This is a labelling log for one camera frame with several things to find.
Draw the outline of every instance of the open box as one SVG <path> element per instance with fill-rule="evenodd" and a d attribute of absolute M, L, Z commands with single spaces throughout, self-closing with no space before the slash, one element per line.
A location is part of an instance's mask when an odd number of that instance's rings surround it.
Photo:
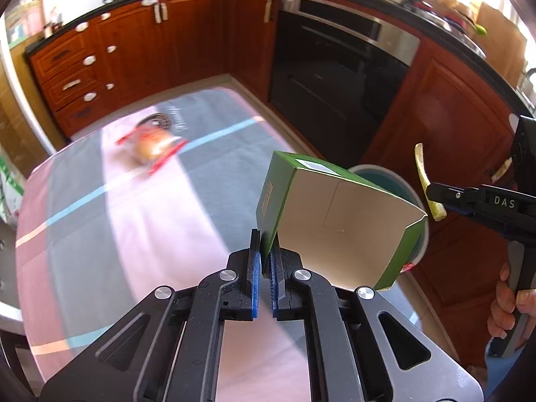
<path fill-rule="evenodd" d="M 305 268 L 337 287 L 390 287 L 426 213 L 342 167 L 275 151 L 257 207 L 263 271 L 278 235 Z"/>

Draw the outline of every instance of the kitchen countertop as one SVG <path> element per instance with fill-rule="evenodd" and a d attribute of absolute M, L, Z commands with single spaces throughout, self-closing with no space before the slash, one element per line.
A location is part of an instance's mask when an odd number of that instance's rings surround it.
<path fill-rule="evenodd" d="M 55 40 L 58 36 L 61 36 L 65 32 L 72 30 L 74 27 L 76 27 L 76 25 L 81 22 L 88 21 L 89 19 L 94 18 L 102 13 L 108 12 L 112 9 L 124 6 L 125 4 L 132 3 L 135 1 L 139 0 L 114 1 L 107 5 L 100 6 L 95 10 L 91 10 L 90 12 L 66 24 L 48 39 L 43 39 L 30 45 L 26 49 L 26 55 L 28 57 L 33 55 L 38 50 L 42 49 L 47 44 Z M 361 6 L 369 7 L 370 9 L 377 10 L 386 15 L 392 16 L 393 18 L 396 18 L 401 22 L 421 31 L 423 34 L 425 34 L 425 36 L 429 37 L 435 43 L 456 55 L 473 71 L 479 74 L 479 76 L 482 77 L 482 79 L 484 79 L 491 87 L 493 87 L 493 89 L 505 100 L 505 102 L 511 107 L 514 114 L 518 116 L 532 117 L 531 112 L 529 111 L 523 100 L 518 96 L 514 88 L 511 87 L 510 84 L 508 84 L 508 82 L 506 82 L 506 80 L 503 79 L 503 77 L 500 76 L 497 71 L 495 71 L 495 69 L 493 69 L 489 64 L 487 64 L 485 60 L 480 58 L 474 51 L 472 51 L 469 47 L 467 47 L 464 43 L 459 41 L 449 32 L 443 30 L 435 24 L 430 23 L 429 21 L 413 13 L 412 11 L 385 0 L 348 1 L 354 2 Z"/>

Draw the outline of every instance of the silver screw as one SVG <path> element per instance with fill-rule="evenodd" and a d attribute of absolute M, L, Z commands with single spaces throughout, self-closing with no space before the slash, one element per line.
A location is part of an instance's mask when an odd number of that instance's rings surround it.
<path fill-rule="evenodd" d="M 372 290 L 370 287 L 360 287 L 357 289 L 357 294 L 363 299 L 374 298 L 374 290 Z"/>
<path fill-rule="evenodd" d="M 232 281 L 237 277 L 237 273 L 231 269 L 226 269 L 220 272 L 220 279 L 223 281 Z"/>
<path fill-rule="evenodd" d="M 305 270 L 305 269 L 298 269 L 296 272 L 294 272 L 294 278 L 300 281 L 307 281 L 311 279 L 311 272 Z"/>
<path fill-rule="evenodd" d="M 154 291 L 154 295 L 157 299 L 167 299 L 171 296 L 171 289 L 166 286 L 159 287 Z"/>

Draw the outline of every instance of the teal bucket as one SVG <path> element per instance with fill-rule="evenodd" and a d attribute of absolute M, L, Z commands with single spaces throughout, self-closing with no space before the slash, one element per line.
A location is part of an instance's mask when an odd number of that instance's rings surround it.
<path fill-rule="evenodd" d="M 359 175 L 360 177 L 380 186 L 381 188 L 391 192 L 392 194 L 411 202 L 421 210 L 426 211 L 424 204 L 417 195 L 416 191 L 407 183 L 400 175 L 395 174 L 389 169 L 385 169 L 381 166 L 374 164 L 360 164 L 358 166 L 351 167 L 350 172 Z M 430 226 L 428 225 L 428 219 L 424 223 L 424 229 L 415 244 L 411 254 L 409 255 L 407 263 L 402 267 L 400 273 L 410 270 L 417 263 L 421 261 L 428 247 L 428 240 L 430 239 Z"/>

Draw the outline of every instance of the oven door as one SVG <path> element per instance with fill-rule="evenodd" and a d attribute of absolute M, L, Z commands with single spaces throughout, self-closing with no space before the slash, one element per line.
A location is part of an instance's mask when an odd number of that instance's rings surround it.
<path fill-rule="evenodd" d="M 332 163 L 359 163 L 406 72 L 356 36 L 279 14 L 270 102 Z"/>

